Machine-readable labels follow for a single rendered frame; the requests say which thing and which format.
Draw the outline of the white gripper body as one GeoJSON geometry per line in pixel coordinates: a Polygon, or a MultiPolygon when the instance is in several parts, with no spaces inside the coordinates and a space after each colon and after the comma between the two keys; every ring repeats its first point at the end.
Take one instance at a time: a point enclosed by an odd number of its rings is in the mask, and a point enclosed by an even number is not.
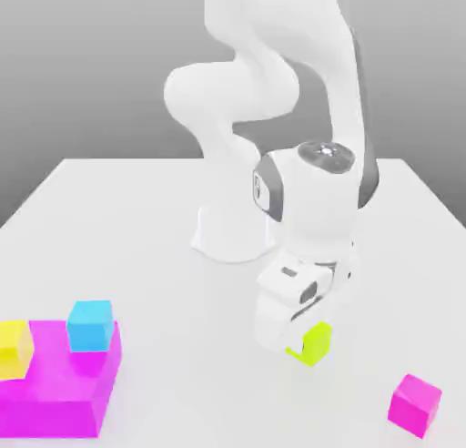
{"type": "Polygon", "coordinates": [[[283,297],[260,290],[256,303],[254,334],[264,348],[279,352],[290,348],[301,352],[304,335],[322,318],[328,294],[317,293],[309,300],[283,297]]]}

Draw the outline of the small lime green cube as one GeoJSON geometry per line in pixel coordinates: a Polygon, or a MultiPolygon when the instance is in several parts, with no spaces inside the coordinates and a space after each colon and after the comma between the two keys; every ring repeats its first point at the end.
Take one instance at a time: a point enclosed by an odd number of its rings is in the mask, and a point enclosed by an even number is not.
{"type": "Polygon", "coordinates": [[[328,352],[331,341],[331,327],[324,321],[319,322],[302,337],[300,352],[286,349],[286,353],[301,363],[311,367],[328,352]]]}

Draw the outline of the small magenta cube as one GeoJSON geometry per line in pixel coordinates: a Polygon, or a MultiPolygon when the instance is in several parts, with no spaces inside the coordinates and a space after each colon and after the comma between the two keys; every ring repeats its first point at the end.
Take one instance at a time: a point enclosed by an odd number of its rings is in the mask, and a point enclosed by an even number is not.
{"type": "Polygon", "coordinates": [[[436,416],[441,396],[440,388],[408,373],[391,396],[388,420],[422,439],[436,416]]]}

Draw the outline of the small cyan cube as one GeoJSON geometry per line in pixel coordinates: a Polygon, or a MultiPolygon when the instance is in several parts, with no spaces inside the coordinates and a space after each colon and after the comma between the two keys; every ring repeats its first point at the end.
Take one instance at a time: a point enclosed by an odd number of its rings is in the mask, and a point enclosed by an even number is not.
{"type": "Polygon", "coordinates": [[[78,300],[66,322],[71,352],[108,351],[114,332],[109,300],[78,300]]]}

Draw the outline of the small yellow cube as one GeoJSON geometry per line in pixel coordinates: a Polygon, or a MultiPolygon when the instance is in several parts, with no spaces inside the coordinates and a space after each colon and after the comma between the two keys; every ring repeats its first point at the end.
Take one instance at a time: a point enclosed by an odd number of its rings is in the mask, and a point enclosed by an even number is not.
{"type": "Polygon", "coordinates": [[[33,354],[29,322],[0,321],[0,381],[24,379],[33,354]]]}

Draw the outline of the large magenta box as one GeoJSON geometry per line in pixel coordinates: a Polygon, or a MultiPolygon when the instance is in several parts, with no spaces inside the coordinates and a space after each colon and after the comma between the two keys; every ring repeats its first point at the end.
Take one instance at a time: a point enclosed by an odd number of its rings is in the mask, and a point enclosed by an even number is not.
{"type": "Polygon", "coordinates": [[[64,321],[31,321],[25,378],[0,381],[0,438],[96,438],[122,359],[119,327],[107,351],[71,352],[64,321]]]}

